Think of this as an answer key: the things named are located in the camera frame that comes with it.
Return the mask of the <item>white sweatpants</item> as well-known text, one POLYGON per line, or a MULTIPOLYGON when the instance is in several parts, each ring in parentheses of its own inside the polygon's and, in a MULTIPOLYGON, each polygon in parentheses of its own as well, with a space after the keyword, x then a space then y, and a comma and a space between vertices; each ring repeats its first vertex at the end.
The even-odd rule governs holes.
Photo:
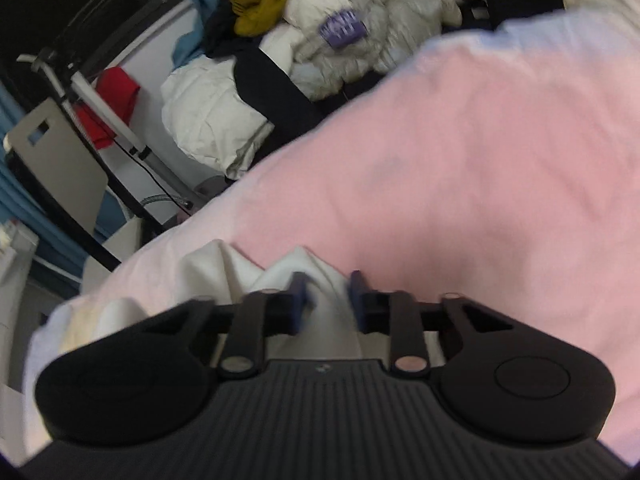
POLYGON ((263 269, 230 245, 214 240, 183 256, 166 278, 143 289, 159 292, 170 308, 196 298, 210 298, 224 306, 236 304, 251 292, 285 290, 297 272, 307 279, 308 304, 303 307, 302 328, 295 336, 268 337, 269 359, 390 362, 386 336, 357 332, 347 278, 304 248, 292 249, 263 269))

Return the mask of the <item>white dressing table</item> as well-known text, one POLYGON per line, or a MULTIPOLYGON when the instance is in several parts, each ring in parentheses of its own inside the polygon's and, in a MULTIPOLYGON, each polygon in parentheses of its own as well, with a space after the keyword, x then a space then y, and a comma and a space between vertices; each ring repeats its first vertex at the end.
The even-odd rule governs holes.
POLYGON ((12 342, 39 237, 22 222, 1 225, 1 383, 9 381, 12 342))

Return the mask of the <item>pastel tie-dye duvet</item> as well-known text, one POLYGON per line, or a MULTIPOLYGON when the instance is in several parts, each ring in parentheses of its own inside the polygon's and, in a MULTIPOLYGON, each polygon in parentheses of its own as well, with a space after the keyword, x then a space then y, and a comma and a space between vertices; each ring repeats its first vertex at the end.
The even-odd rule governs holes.
POLYGON ((226 304, 303 271, 314 308, 273 356, 379 358, 346 278, 425 301, 458 292, 605 362, 602 440, 639 458, 639 32, 610 11, 510 21, 428 42, 373 91, 270 155, 29 345, 24 442, 49 440, 34 399, 65 352, 188 299, 226 304))

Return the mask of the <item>folded drying rack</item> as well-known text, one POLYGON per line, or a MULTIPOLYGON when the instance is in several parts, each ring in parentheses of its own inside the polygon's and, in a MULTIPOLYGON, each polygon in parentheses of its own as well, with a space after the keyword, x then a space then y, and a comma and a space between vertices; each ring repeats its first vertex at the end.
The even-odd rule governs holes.
POLYGON ((165 231, 163 225, 107 166, 74 111, 81 100, 115 138, 125 139, 124 155, 146 172, 160 195, 190 216, 206 204, 204 197, 188 188, 107 105, 81 72, 73 72, 67 84, 56 76, 49 60, 54 54, 22 54, 17 58, 43 76, 51 96, 26 114, 3 139, 6 166, 43 209, 48 218, 108 272, 120 259, 94 236, 104 195, 112 193, 131 218, 121 229, 131 234, 124 254, 130 255, 148 240, 165 231))

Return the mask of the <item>white bedding bundle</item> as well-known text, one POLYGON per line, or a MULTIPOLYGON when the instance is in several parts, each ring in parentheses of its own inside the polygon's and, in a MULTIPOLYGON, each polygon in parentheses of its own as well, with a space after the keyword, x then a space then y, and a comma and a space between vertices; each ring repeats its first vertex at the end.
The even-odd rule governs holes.
POLYGON ((247 173, 273 125, 236 90, 234 58, 205 55, 174 70, 160 87, 162 122, 175 144, 202 165, 236 180, 247 173))

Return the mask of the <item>red cloth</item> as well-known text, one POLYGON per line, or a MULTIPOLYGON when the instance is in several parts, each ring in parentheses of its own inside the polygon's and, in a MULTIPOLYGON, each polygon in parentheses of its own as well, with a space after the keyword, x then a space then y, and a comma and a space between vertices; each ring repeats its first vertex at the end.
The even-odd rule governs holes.
POLYGON ((122 125, 129 127, 141 87, 121 67, 107 68, 95 82, 74 73, 72 89, 79 98, 74 112, 97 150, 113 145, 118 134, 128 136, 122 125))

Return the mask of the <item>black garment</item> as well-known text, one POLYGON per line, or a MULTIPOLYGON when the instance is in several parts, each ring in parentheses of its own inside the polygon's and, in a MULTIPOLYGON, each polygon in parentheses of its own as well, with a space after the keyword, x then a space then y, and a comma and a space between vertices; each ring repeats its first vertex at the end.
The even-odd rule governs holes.
POLYGON ((257 37, 243 37, 234 31, 238 16, 230 0, 218 0, 204 25, 202 48, 213 60, 232 58, 233 78, 241 100, 273 124, 260 149, 277 151, 316 128, 329 113, 296 87, 259 47, 257 37))

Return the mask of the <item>dark window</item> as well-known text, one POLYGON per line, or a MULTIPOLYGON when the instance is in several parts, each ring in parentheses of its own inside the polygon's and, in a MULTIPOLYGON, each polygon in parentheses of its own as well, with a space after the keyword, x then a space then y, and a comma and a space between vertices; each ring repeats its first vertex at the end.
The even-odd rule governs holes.
POLYGON ((32 108, 49 95, 40 76, 17 58, 42 50, 54 66, 93 79, 138 35, 183 0, 1 0, 1 82, 32 108))

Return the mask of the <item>grey white jacket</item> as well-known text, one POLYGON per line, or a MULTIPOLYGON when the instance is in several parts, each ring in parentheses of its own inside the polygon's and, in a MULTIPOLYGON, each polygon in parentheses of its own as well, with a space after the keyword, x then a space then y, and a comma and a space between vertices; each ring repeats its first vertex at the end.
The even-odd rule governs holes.
POLYGON ((459 0, 288 0, 259 47, 318 101, 367 73, 392 72, 444 26, 461 23, 459 0))

